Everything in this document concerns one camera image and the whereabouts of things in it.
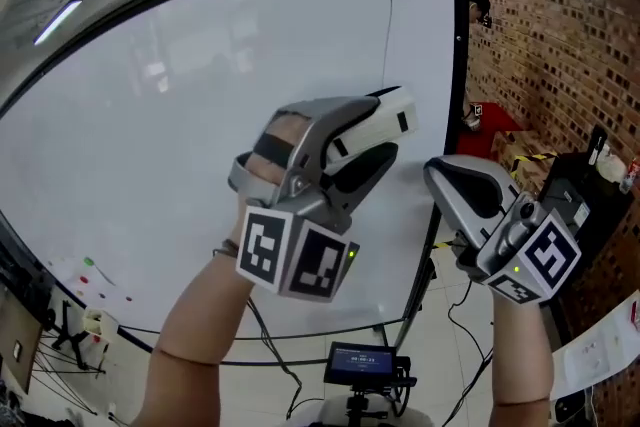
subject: human arm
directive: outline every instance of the human arm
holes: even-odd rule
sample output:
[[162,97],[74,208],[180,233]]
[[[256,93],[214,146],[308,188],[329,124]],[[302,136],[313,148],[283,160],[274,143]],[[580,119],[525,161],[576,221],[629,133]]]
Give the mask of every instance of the human arm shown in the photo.
[[553,386],[551,347],[537,304],[493,294],[492,427],[548,424]]
[[[306,124],[282,116],[267,130],[291,144]],[[279,184],[284,170],[252,154],[246,168]],[[230,239],[239,244],[245,203]],[[151,355],[147,389],[135,427],[213,426],[220,422],[219,371],[235,338],[253,283],[235,272],[235,259],[218,254],[194,278],[169,314]]]

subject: bracelet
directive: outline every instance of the bracelet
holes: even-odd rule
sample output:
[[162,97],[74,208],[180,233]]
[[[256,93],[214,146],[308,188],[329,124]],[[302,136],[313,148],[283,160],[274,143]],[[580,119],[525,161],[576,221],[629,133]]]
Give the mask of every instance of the bracelet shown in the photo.
[[238,247],[238,244],[236,244],[231,239],[224,239],[222,241],[222,247],[213,250],[213,256],[216,256],[216,253],[219,253],[222,255],[230,256],[231,258],[238,258],[239,251],[240,248]]

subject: brick wall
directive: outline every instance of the brick wall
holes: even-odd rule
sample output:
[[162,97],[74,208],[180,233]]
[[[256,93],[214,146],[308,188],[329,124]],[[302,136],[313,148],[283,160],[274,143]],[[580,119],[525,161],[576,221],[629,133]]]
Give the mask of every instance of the brick wall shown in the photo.
[[[584,151],[595,123],[629,162],[640,154],[640,0],[491,0],[470,30],[467,88],[559,152]],[[640,201],[561,301],[574,334],[640,288]],[[640,425],[640,361],[598,387],[600,426]]]

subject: whiteboard black frame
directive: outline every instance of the whiteboard black frame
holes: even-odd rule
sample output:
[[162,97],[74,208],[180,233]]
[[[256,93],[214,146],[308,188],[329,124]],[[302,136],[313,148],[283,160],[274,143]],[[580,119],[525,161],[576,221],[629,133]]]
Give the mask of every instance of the whiteboard black frame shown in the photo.
[[[79,32],[76,36],[71,38],[68,42],[62,45],[58,50],[56,50],[51,56],[45,59],[29,76],[9,95],[7,100],[0,106],[0,119],[4,117],[4,115],[9,111],[9,109],[15,105],[15,103],[25,94],[36,82],[38,82],[44,75],[46,75],[49,71],[55,68],[59,63],[63,60],[70,57],[77,50],[82,48],[87,43],[96,39],[100,35],[109,31],[110,29],[126,22],[127,20],[133,18],[134,16],[143,13],[153,7],[159,6],[165,2],[170,0],[131,0],[122,6],[117,7],[112,12],[103,16],[99,20],[87,26],[81,32]],[[465,89],[465,81],[466,81],[466,73],[467,73],[467,51],[468,51],[468,37],[469,37],[469,9],[468,9],[468,0],[454,0],[454,54],[453,54],[453,71],[452,71],[452,84],[451,84],[451,97],[449,103],[449,116],[447,123],[447,131],[445,136],[445,144],[443,153],[452,154],[455,152],[459,129],[460,129],[460,115],[462,112],[463,106],[463,98],[464,98],[464,89]],[[428,13],[427,16],[437,16],[436,13]],[[433,273],[435,272],[435,266],[433,261],[431,260],[431,250],[433,243],[435,241],[436,233],[438,230],[439,222],[441,218],[441,213],[438,210],[437,206],[434,205],[433,211],[431,214],[431,219],[429,221],[426,240],[423,246],[422,255],[420,258],[420,263],[418,266],[418,271],[416,273],[416,277],[414,279],[414,283],[412,285],[412,289],[409,295],[409,299],[407,301],[407,305],[405,307],[405,312],[402,318],[397,319],[395,321],[387,322],[385,324],[392,324],[396,322],[402,322],[402,328],[400,329],[400,333],[396,340],[395,346],[399,347],[406,334],[411,327],[413,319],[415,315],[420,309],[420,305],[424,294],[428,288],[429,282],[433,277]],[[22,246],[26,248],[24,243],[20,240]],[[76,296],[71,294],[69,290],[67,290],[58,280],[56,279],[57,285],[66,292],[66,294],[74,300],[79,306],[85,307],[86,305]],[[338,332],[349,332],[349,331],[358,331],[361,329],[367,329],[367,327],[358,327],[351,330],[338,331]],[[138,330],[141,332],[153,332],[149,330]],[[150,347],[129,333],[125,328],[120,328],[119,334],[123,336],[125,339],[131,341],[138,347],[149,351]],[[298,336],[285,336],[285,337],[274,337],[277,338],[304,338],[309,336],[323,336],[327,334],[333,333],[315,333],[315,334],[305,334]],[[237,338],[237,340],[257,340],[259,338]]]

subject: whiteboard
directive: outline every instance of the whiteboard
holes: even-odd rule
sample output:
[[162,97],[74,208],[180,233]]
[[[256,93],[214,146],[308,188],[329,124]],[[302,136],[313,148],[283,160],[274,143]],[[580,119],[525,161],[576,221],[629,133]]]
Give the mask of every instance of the whiteboard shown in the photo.
[[[354,213],[361,250],[335,300],[253,294],[272,336],[398,320],[433,205],[422,165],[444,150],[454,37],[454,0],[169,0],[79,48],[0,119],[0,209],[72,293],[86,257],[91,285],[113,284],[81,300],[160,330],[228,235],[232,160],[270,115],[403,85],[420,128]],[[238,336],[259,334],[248,313]]]

